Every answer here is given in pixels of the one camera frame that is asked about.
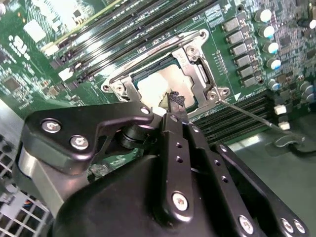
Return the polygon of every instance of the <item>white connector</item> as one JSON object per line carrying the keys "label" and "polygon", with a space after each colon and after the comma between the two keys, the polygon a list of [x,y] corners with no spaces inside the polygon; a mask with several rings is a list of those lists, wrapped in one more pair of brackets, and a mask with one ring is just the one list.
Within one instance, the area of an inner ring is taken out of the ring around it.
{"label": "white connector", "polygon": [[275,106],[275,114],[276,115],[286,114],[286,107],[285,107],[285,105],[277,105],[277,106]]}
{"label": "white connector", "polygon": [[289,130],[291,128],[290,123],[289,122],[280,122],[278,124],[279,128],[281,128],[282,130]]}

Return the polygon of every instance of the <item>white label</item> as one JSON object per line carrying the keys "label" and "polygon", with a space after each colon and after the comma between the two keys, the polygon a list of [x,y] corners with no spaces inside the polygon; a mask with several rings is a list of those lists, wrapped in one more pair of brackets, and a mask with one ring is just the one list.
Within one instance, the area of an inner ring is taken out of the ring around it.
{"label": "white label", "polygon": [[28,53],[26,52],[26,50],[28,49],[27,45],[24,44],[23,40],[19,36],[9,36],[9,41],[9,46],[19,57],[24,56],[26,60],[31,59]]}

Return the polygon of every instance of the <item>pivot bolt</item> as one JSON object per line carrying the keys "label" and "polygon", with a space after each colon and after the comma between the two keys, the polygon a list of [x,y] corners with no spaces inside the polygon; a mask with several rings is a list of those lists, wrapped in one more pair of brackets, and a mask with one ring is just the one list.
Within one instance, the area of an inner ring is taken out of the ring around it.
{"label": "pivot bolt", "polygon": [[172,195],[172,200],[178,210],[185,211],[188,209],[188,201],[182,194],[174,193]]}
{"label": "pivot bolt", "polygon": [[241,227],[250,235],[253,234],[253,226],[252,224],[250,223],[250,221],[244,217],[244,216],[240,216],[239,217],[239,223],[241,225]]}
{"label": "pivot bolt", "polygon": [[77,150],[85,150],[89,146],[88,140],[80,135],[73,136],[70,140],[70,144]]}
{"label": "pivot bolt", "polygon": [[291,226],[291,224],[290,224],[287,220],[285,220],[285,219],[282,218],[281,221],[282,221],[283,226],[285,227],[285,229],[286,229],[288,232],[294,233],[293,227]]}
{"label": "pivot bolt", "polygon": [[52,120],[43,122],[41,127],[45,132],[49,133],[56,133],[59,132],[61,129],[60,124]]}
{"label": "pivot bolt", "polygon": [[302,226],[302,224],[299,223],[299,221],[294,220],[294,224],[295,224],[295,226],[296,226],[296,228],[298,229],[299,232],[305,234],[305,229],[304,229],[304,227]]}

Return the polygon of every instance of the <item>capacitor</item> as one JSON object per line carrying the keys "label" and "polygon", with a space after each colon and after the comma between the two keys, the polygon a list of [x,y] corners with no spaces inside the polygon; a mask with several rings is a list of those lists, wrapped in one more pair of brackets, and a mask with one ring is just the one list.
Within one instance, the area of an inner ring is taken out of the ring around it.
{"label": "capacitor", "polygon": [[301,90],[301,92],[304,92],[304,93],[309,95],[309,94],[312,94],[314,88],[308,81],[305,81],[301,85],[300,90]]}
{"label": "capacitor", "polygon": [[271,90],[276,91],[280,89],[280,84],[276,82],[276,80],[271,79],[268,83],[268,86]]}
{"label": "capacitor", "polygon": [[268,22],[271,20],[272,12],[269,9],[260,9],[255,14],[257,22]]}
{"label": "capacitor", "polygon": [[314,29],[316,27],[315,19],[299,19],[297,25],[305,28]]}
{"label": "capacitor", "polygon": [[316,100],[315,96],[316,96],[316,94],[314,94],[314,93],[312,93],[312,94],[303,93],[302,94],[302,98],[308,103],[313,103]]}
{"label": "capacitor", "polygon": [[0,16],[5,15],[5,13],[6,13],[5,5],[3,3],[0,3]]}
{"label": "capacitor", "polygon": [[259,29],[259,35],[263,38],[272,38],[275,32],[273,26],[263,26]]}
{"label": "capacitor", "polygon": [[266,42],[263,45],[263,51],[270,54],[276,54],[278,51],[278,43],[276,42]]}
{"label": "capacitor", "polygon": [[281,61],[275,58],[271,58],[267,61],[267,67],[272,70],[277,70],[281,67]]}

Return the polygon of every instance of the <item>silver capacitor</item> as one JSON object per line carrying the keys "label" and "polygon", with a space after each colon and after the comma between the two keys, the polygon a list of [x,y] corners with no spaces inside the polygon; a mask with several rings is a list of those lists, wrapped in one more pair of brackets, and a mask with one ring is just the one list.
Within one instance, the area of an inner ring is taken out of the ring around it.
{"label": "silver capacitor", "polygon": [[276,91],[279,90],[280,84],[276,82],[276,80],[271,79],[268,83],[270,90]]}
{"label": "silver capacitor", "polygon": [[314,88],[308,81],[305,81],[301,85],[300,90],[301,90],[301,92],[306,93],[307,95],[309,95],[309,94],[312,94]]}
{"label": "silver capacitor", "polygon": [[6,13],[5,5],[3,3],[0,3],[0,16],[5,15],[5,13]]}

